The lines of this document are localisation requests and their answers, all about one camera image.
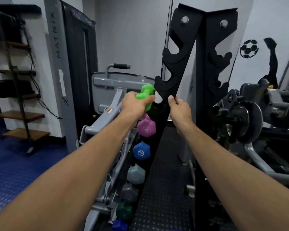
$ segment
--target white label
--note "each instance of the white label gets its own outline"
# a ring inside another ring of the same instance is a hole
[[[139,150],[138,151],[138,155],[140,155],[141,157],[143,157],[145,154],[144,154],[145,152],[144,151],[142,151],[142,150]]]
[[[61,83],[62,96],[66,96],[64,80],[63,80],[63,71],[61,69],[59,69],[59,79],[60,79],[59,81]]]

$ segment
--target green dumbbell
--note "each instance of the green dumbbell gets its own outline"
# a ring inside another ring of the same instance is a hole
[[[146,85],[142,86],[140,93],[136,95],[136,98],[137,99],[145,99],[148,96],[151,96],[154,94],[155,94],[155,89],[154,89],[153,85],[152,84],[146,84]],[[149,111],[151,108],[151,105],[152,105],[152,103],[147,104],[144,111],[145,112]]]
[[[117,218],[123,221],[128,221],[133,217],[133,210],[128,202],[118,203],[116,209]]]

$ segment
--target black cable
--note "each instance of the black cable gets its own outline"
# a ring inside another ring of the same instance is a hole
[[[29,37],[28,37],[28,35],[27,35],[27,30],[26,30],[26,28],[25,28],[25,25],[22,24],[22,23],[20,23],[20,26],[21,26],[21,29],[24,31],[24,35],[25,35],[25,38],[26,38],[26,40],[27,40],[27,44],[28,44],[28,46],[30,47]],[[29,53],[28,53],[26,56],[31,59],[31,69],[30,69],[30,70],[31,70],[31,71],[35,71],[35,64],[34,64],[34,60],[33,60],[32,54],[34,54],[34,53],[32,53],[31,50],[30,50]],[[33,78],[32,75],[30,75],[30,77],[31,77],[31,80],[32,80],[35,88],[38,90],[38,94],[39,94],[38,102],[39,102],[39,104],[40,104],[44,109],[46,109],[48,112],[50,112],[55,118],[57,118],[57,119],[62,119],[62,117],[59,117],[59,116],[55,115],[53,112],[51,112],[50,109],[47,107],[47,105],[41,100],[41,98],[40,98],[40,97],[41,97],[40,86],[39,86],[38,83],[35,81],[35,79]]]

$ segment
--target metal pole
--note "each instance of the metal pole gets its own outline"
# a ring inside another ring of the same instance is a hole
[[[168,42],[169,42],[169,29],[170,29],[170,23],[171,23],[171,15],[172,15],[172,5],[173,0],[169,1],[169,11],[168,11],[168,22],[167,22],[167,30],[166,30],[166,39],[165,39],[165,47],[168,48]],[[165,81],[165,73],[166,73],[166,66],[162,62],[162,74],[161,78],[163,81]]]
[[[5,13],[2,13],[1,11],[0,11],[0,15],[7,16],[7,17],[9,17],[11,19],[15,19],[13,16],[10,16],[10,15],[7,15]],[[24,125],[25,125],[25,129],[26,129],[26,133],[27,133],[27,139],[31,140],[31,136],[30,136],[30,132],[29,132],[29,128],[28,128],[28,121],[26,119],[25,110],[24,110],[24,106],[23,106],[23,98],[20,95],[19,90],[18,90],[18,85],[17,85],[18,78],[17,78],[17,74],[13,70],[12,61],[11,61],[11,55],[10,55],[9,48],[8,48],[8,45],[7,45],[7,42],[6,42],[6,38],[5,38],[4,30],[3,30],[3,27],[2,27],[1,19],[0,19],[0,37],[1,37],[2,41],[3,41],[3,48],[4,48],[5,52],[6,52],[6,57],[7,57],[7,60],[8,60],[9,69],[10,69],[11,75],[13,77],[13,82],[14,82],[14,87],[15,87],[15,91],[16,91],[16,95],[17,95],[19,108],[20,108],[20,113],[22,115],[22,119],[23,119],[23,122],[24,122]]]

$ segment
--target black metal rack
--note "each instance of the black metal rack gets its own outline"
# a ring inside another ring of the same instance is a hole
[[[225,56],[217,55],[215,47],[237,29],[237,20],[236,9],[205,12],[183,4],[179,4],[178,8],[175,9],[169,36],[180,51],[177,54],[171,54],[167,48],[163,50],[162,61],[172,76],[168,81],[162,81],[159,76],[155,78],[154,88],[163,101],[160,104],[153,103],[148,112],[150,118],[156,123],[156,134],[149,138],[143,138],[143,141],[151,148],[151,158],[146,162],[146,165],[141,165],[147,172],[146,177],[149,175],[170,113],[168,96],[175,96],[178,91],[195,40],[197,47],[195,60],[197,65],[196,125],[212,136],[208,114],[212,112],[213,105],[227,94],[229,84],[224,83],[222,85],[218,81],[218,77],[219,73],[230,64],[232,57],[231,53],[227,53]],[[218,230],[219,225],[217,223],[212,225],[212,218],[216,213],[215,208],[209,204],[209,200],[218,199],[197,163],[195,184],[199,189],[195,193],[194,228],[196,230]],[[144,208],[141,204],[142,198],[139,201],[138,210]]]

